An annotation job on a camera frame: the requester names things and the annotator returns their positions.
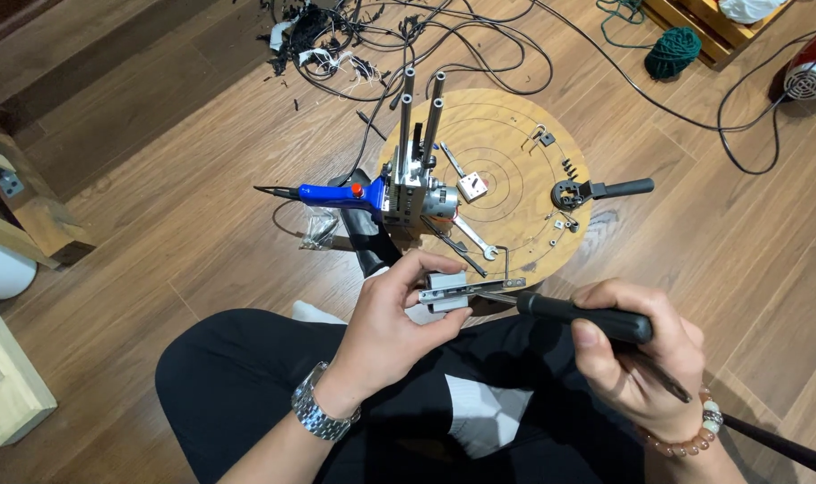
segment wooden crate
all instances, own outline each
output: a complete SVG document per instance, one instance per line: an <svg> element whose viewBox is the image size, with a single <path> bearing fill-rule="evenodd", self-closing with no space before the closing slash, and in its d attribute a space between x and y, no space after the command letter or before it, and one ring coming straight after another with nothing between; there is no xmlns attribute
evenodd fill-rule
<svg viewBox="0 0 816 484"><path fill-rule="evenodd" d="M778 18L793 2L787 0L769 17L742 25L725 17L716 0L643 0L643 12L659 27L692 27L701 41L700 59L720 70Z"/></svg>

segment fan grille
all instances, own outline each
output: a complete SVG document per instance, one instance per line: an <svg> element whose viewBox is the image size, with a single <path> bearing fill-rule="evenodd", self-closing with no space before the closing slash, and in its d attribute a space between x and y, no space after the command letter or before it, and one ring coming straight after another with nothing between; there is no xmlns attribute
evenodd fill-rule
<svg viewBox="0 0 816 484"><path fill-rule="evenodd" d="M816 99L816 64L798 65L788 72L785 90L794 99Z"/></svg>

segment black pants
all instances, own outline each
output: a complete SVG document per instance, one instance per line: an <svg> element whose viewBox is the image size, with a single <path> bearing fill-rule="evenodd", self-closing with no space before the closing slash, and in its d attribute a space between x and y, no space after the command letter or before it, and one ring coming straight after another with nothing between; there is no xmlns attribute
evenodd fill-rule
<svg viewBox="0 0 816 484"><path fill-rule="evenodd" d="M292 391L334 357L344 332L342 324L234 309L166 348L156 391L200 482L218 480L291 411ZM630 424L596 399L573 356L569 328L556 322L515 316L465 329L363 403L316 482L643 482ZM447 435L445 374L534 391L510 445L476 460L459 454ZM449 462L408 450L406 439L440 442Z"/></svg>

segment black screwdriver handle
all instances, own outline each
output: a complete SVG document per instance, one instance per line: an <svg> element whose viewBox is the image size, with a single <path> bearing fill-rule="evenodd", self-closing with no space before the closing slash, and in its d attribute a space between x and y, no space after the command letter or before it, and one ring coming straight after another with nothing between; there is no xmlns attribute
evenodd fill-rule
<svg viewBox="0 0 816 484"><path fill-rule="evenodd" d="M650 193L656 188L652 178L641 178L640 180L624 181L614 185L605 185L606 194L596 198L614 198L615 196L626 196L629 194Z"/></svg>
<svg viewBox="0 0 816 484"><path fill-rule="evenodd" d="M653 325L643 314L621 309L581 309L563 299L545 297L530 291L518 294L518 312L536 318L561 320L566 324L576 318L593 321L610 339L636 345L648 343L653 338Z"/></svg>

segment silver wristwatch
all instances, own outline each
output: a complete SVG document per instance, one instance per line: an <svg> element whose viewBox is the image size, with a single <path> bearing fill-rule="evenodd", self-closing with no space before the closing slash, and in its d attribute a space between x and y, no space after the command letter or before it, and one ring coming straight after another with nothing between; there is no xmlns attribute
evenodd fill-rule
<svg viewBox="0 0 816 484"><path fill-rule="evenodd" d="M325 440L340 440L348 433L351 423L359 419L359 407L354 415L347 419L332 419L327 416L320 406L315 402L312 391L321 375L327 369L327 363L320 362L306 376L292 394L292 408L297 414L298 420L306 430L312 432L314 436Z"/></svg>

